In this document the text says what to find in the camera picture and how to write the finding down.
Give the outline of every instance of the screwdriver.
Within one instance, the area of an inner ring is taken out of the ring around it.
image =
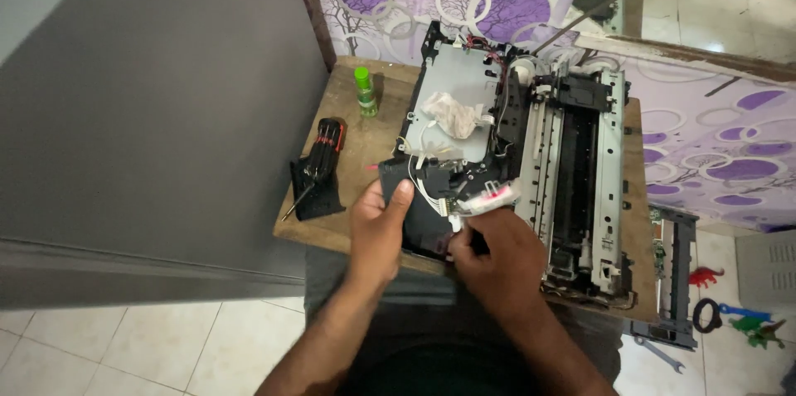
[[[332,173],[332,169],[337,163],[337,156],[340,154],[342,139],[343,125],[339,121],[332,118],[323,118],[318,122],[318,135],[315,136],[315,142],[312,144],[310,154],[306,158],[306,166],[302,170],[302,173],[310,179],[310,184],[296,198],[293,206],[283,216],[282,221],[285,221],[288,216],[293,214],[296,206],[315,188],[315,185],[326,180]]]

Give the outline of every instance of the green bottle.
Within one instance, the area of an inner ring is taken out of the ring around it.
[[[353,78],[357,80],[357,100],[362,117],[373,118],[378,112],[376,97],[373,96],[373,80],[368,69],[361,66],[353,70]]]

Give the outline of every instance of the black ring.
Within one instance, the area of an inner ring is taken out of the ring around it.
[[[710,304],[710,307],[713,308],[713,317],[710,319],[708,326],[703,328],[701,324],[702,318],[700,318],[700,315],[702,315],[702,309],[708,304]],[[696,306],[694,306],[692,321],[694,322],[694,329],[703,334],[708,334],[716,328],[721,328],[722,322],[721,316],[719,316],[719,304],[710,298],[700,299],[699,303],[696,303]]]

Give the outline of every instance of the wooden table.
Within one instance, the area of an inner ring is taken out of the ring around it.
[[[353,69],[365,66],[373,75],[374,88],[380,99],[379,113],[375,118],[360,116],[357,103],[357,88]],[[364,188],[378,178],[376,170],[366,167],[392,157],[396,136],[406,116],[409,101],[420,68],[416,66],[388,64],[355,56],[339,56],[329,83],[326,86],[313,128],[304,144],[303,155],[310,153],[318,121],[325,117],[343,118],[348,124],[345,145],[337,165],[340,202],[350,208]],[[626,130],[624,142],[624,177],[628,181],[628,192],[624,201],[631,204],[622,210],[622,250],[634,261],[633,290],[638,293],[638,302],[632,309],[610,309],[609,313],[634,320],[654,323],[658,320],[657,290],[653,265],[652,227],[647,207],[646,183],[644,179],[644,156],[642,147],[641,109],[637,99],[631,99],[625,107]],[[293,204],[293,190],[289,189],[282,203],[280,214]],[[322,248],[349,252],[348,212],[332,214],[323,218],[298,221],[294,216],[274,225],[274,236],[315,245]],[[443,274],[445,267],[437,261],[404,253],[403,267],[424,272]]]

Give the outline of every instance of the dark pants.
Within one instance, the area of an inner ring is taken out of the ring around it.
[[[347,264],[348,256],[343,253],[307,247],[304,309],[308,324],[342,282]],[[619,375],[622,320],[559,304],[550,307],[572,340],[613,383]],[[498,324],[461,283],[401,269],[384,291],[350,373],[406,347],[445,341],[500,348],[522,360]]]

